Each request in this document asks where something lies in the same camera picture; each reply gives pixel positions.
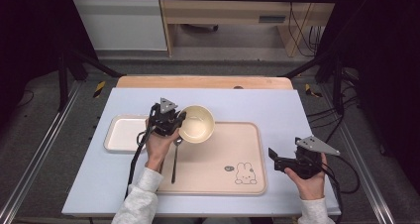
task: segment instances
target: beige bowl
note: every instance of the beige bowl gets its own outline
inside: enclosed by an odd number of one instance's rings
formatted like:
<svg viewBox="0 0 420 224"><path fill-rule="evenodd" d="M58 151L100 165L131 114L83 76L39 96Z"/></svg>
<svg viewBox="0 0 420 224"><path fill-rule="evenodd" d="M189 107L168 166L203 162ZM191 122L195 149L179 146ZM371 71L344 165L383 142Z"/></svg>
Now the beige bowl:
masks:
<svg viewBox="0 0 420 224"><path fill-rule="evenodd" d="M179 128L181 138L189 143L202 143L209 139L214 131L214 118L211 112L198 105L186 107L185 120Z"/></svg>

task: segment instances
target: wooden board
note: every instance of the wooden board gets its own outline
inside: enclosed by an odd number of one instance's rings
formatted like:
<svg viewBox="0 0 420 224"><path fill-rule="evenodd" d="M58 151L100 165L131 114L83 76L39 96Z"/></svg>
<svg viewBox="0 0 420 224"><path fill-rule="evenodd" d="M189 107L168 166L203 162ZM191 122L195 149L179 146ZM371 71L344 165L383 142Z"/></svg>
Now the wooden board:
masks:
<svg viewBox="0 0 420 224"><path fill-rule="evenodd" d="M216 122L206 142L183 142L171 183L174 153L171 146L157 193L261 194L266 189L260 133L253 123Z"/></svg>
<svg viewBox="0 0 420 224"><path fill-rule="evenodd" d="M123 76L117 87L293 89L285 77L256 76Z"/></svg>

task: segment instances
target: metal bracket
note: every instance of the metal bracket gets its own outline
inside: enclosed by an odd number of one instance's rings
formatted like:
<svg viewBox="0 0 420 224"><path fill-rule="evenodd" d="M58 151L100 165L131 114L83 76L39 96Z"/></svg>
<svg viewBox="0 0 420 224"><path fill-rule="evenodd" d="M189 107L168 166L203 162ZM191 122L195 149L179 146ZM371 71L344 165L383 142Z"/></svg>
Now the metal bracket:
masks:
<svg viewBox="0 0 420 224"><path fill-rule="evenodd" d="M333 156L339 156L340 152L318 138L311 136L305 139L295 138L297 146L302 147L311 152L325 153Z"/></svg>
<svg viewBox="0 0 420 224"><path fill-rule="evenodd" d="M165 98L161 98L160 99L160 113L164 114L172 109L177 108L178 105L174 104L173 102L165 99Z"/></svg>

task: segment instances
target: black cable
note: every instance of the black cable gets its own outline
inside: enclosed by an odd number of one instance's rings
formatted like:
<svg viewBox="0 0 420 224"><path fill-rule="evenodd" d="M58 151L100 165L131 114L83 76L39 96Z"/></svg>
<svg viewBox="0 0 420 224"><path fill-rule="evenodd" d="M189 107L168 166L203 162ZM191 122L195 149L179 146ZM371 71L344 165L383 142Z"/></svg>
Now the black cable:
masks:
<svg viewBox="0 0 420 224"><path fill-rule="evenodd" d="M345 102L343 102L343 104L346 104L348 102L351 102L352 100L355 100L357 97L358 96L353 96L353 97L349 98L348 100L346 100ZM313 114L308 114L308 115L306 115L306 117L315 117L315 116L319 116L319 115L322 115L322 114L328 113L328 112L331 112L331 114L332 114L332 113L334 113L335 110L336 110L336 108L329 108L329 109L324 110L324 111L321 111L321 112L317 112L317 113L313 113Z"/></svg>
<svg viewBox="0 0 420 224"><path fill-rule="evenodd" d="M290 20L290 18L291 18L291 16L292 15L294 15L293 14L293 6L292 6L292 3L290 2L290 11L289 11L289 17L288 17L288 25L287 25L287 29L288 29L288 31L289 31L289 33L290 33L290 37L293 39L293 41L294 41L294 44L296 45L296 47L297 47L297 49L299 50L299 52L303 55L303 56L309 56L309 57L313 57L313 56L310 56L310 55L306 55L306 54L304 54L301 50L300 50L300 47L299 47L299 45L297 44L297 41L296 41L296 39L294 39L294 37L293 37L293 33L291 32L291 28L290 28L290 24L291 24L291 20Z"/></svg>
<svg viewBox="0 0 420 224"><path fill-rule="evenodd" d="M291 13L291 16L293 17L293 21L294 21L294 23L296 24L297 29L299 30L299 35L301 35L301 36L302 36L302 40L303 40L303 42L305 43L305 46L309 49L309 51L311 51L312 53L314 53L314 52L311 50L311 48L309 47L308 43L306 42L305 37L303 36L303 31L302 31L302 28L300 28L299 24L297 23L297 20L296 20L296 17L294 16L294 12L293 12L292 7L293 7L293 6L292 6L292 2L290 2L290 13ZM306 20L306 18L308 17L308 14L309 14L309 8L308 8L308 10L306 11L305 18L303 19L303 21L305 21L305 20Z"/></svg>
<svg viewBox="0 0 420 224"><path fill-rule="evenodd" d="M351 104L347 105L344 109L348 109L349 107L351 107L352 105L355 105L355 104L358 104L358 103L357 103L357 102L355 102L355 103L351 103ZM322 117L316 118L316 119L314 119L314 120L312 120L312 121L309 121L308 123L313 123L313 122L315 122L315 121L318 121L318 120L321 120L321 119L323 119L323 118L329 117L329 116L331 116L331 115L333 115L333 114L334 114L334 111L330 111L327 115L324 115L324 116L322 116ZM337 118L337 119L335 119L334 121L332 121L332 122L330 122L330 123L328 123L328 124L319 125L319 126L316 126L316 127L311 127L311 129L328 126L328 125L330 125L330 124L332 124L332 123L336 122L336 121L337 121L337 120L339 120L339 119L340 119L340 118Z"/></svg>
<svg viewBox="0 0 420 224"><path fill-rule="evenodd" d="M338 216L338 218L337 218L337 220L335 222L336 222L336 224L340 224L340 222L341 222L341 220L343 218L343 213L344 213L343 199L342 199L342 196L341 196L340 183L336 180L335 176L332 173L330 173L329 171L327 171L326 169L324 169L320 164L312 161L310 158L308 158L308 157L306 157L304 155L302 155L302 158L304 158L312 166L320 169L324 174L326 174L332 180L332 183L331 184L336 189L337 202L339 204L339 208L340 208L340 211L341 211L341 214Z"/></svg>
<svg viewBox="0 0 420 224"><path fill-rule="evenodd" d="M152 115L153 115L153 113L155 111L154 109L155 109L155 106L153 106L152 109L151 109L151 112L149 114L149 117L150 118L152 117ZM130 186L130 184L133 181L134 170L136 168L136 163L137 163L137 160L139 159L140 152L142 151L143 146L148 141L149 136L151 135L151 133L153 131L154 131L154 128L152 128L152 125L151 125L151 122L150 122L150 123L148 123L148 126L146 128L146 131L145 132L142 132L144 135L143 135L142 140L140 142L139 142L139 137L140 137L141 133L137 136L137 144L139 146L137 147L136 152L134 153L133 159L131 161L130 174L129 174L129 180L128 180L128 183L127 183L127 190L126 190L125 198L129 195L129 186Z"/></svg>
<svg viewBox="0 0 420 224"><path fill-rule="evenodd" d="M339 118L336 118L335 120L333 120L333 121L331 121L331 122L329 122L329 123L323 124L323 125L319 125L319 126L311 127L311 129L316 129L316 128L322 128L322 127L329 126L329 125L331 125L331 124L333 124L333 123L335 123L335 122L339 121L342 117L343 117L343 116L341 116L341 117L339 117Z"/></svg>
<svg viewBox="0 0 420 224"><path fill-rule="evenodd" d="M312 43L312 31L314 31L314 34L315 34L315 43ZM316 55L316 52L318 51L321 31L322 29L320 26L316 27L316 30L314 30L314 26L311 26L311 29L309 30L309 47L312 49L314 56Z"/></svg>
<svg viewBox="0 0 420 224"><path fill-rule="evenodd" d="M334 127L333 131L330 133L330 135L328 136L328 138L325 140L325 143L328 143L330 141L330 139L333 137L334 133L337 131L337 129L340 127L340 124L343 122L344 119L344 111L343 111L343 115L340 117L339 122L337 123L337 125Z"/></svg>
<svg viewBox="0 0 420 224"><path fill-rule="evenodd" d="M348 89L351 89L351 88L356 88L356 87L354 85L350 85L349 87L346 87L345 89L343 89L341 93L344 94L344 92L346 92Z"/></svg>
<svg viewBox="0 0 420 224"><path fill-rule="evenodd" d="M327 168L327 170L329 170L331 172L331 175L333 177L336 177L336 174L334 173L333 169L330 168L327 164L322 163L322 166L325 166Z"/></svg>
<svg viewBox="0 0 420 224"><path fill-rule="evenodd" d="M23 107L23 106L27 105L28 103L30 103L34 99L35 93L33 91L31 91L31 90L25 90L25 92L31 93L31 98L28 101L26 101L26 102L24 102L22 104L16 105L16 108Z"/></svg>
<svg viewBox="0 0 420 224"><path fill-rule="evenodd" d="M349 163L348 161L346 161L344 158L339 157L339 156L333 156L333 157L335 157L335 158L337 158L337 159L341 160L341 161L342 161L342 162L344 162L346 165L348 165L348 166L352 169L352 171L355 173L355 176L356 176L356 181L357 181L357 183L356 183L356 187L355 187L353 190L350 190L350 191L341 191L341 192L342 192L342 193L345 193L345 194L353 194L353 193L357 192L357 191L359 190L359 188L361 187L361 179L360 179L359 174L358 174L358 172L356 171L356 169L352 166L352 164L350 164L350 163Z"/></svg>

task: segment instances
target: gray floor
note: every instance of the gray floor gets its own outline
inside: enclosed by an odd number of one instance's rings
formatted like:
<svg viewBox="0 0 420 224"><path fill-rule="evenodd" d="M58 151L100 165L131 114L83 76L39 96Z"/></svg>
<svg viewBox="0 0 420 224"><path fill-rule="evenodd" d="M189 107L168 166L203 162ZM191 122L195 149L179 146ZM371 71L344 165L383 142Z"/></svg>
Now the gray floor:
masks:
<svg viewBox="0 0 420 224"><path fill-rule="evenodd" d="M107 56L103 62L128 74L276 76L291 71L310 59L300 55L294 58L287 57L276 29L270 26L223 26L216 33L188 28L179 30L172 57L146 54L141 60L138 57L120 60L120 57ZM63 216L60 211L89 146L90 138L94 134L95 125L99 121L109 92L115 86L117 79L93 67L87 68L90 71L89 77L81 83L76 101L20 205L15 223L70 223L71 221L89 223L87 219L74 220L72 217ZM307 114L330 108L328 94L331 91L331 83L316 84L313 78L314 71L316 68L292 79ZM106 81L106 85L101 95L93 98L99 81ZM321 92L324 96L307 95L305 84L309 84L314 92ZM2 204L8 200L53 122L58 107L57 86L56 72L31 81L27 89L34 92L33 99L30 101L30 92L24 96L22 103L30 102L15 110L9 126L0 134L2 173L0 203ZM346 100L356 93L353 89L348 89L345 95ZM345 114L341 128L350 131L395 223L420 223L418 194L405 178L397 161L380 154L379 143L363 109L359 108L357 103L352 104L346 109ZM325 140L335 123L323 125L334 119L334 115L331 115L311 122L314 135ZM338 130L329 144L342 151L343 157L350 160L348 142L342 131ZM342 189L352 189L355 178L351 170L334 158L329 159L329 164ZM380 223L367 193L368 189L361 187L355 194L343 194L342 223ZM275 222L293 223L293 220L275 218ZM95 218L94 223L109 223L109 220Z"/></svg>

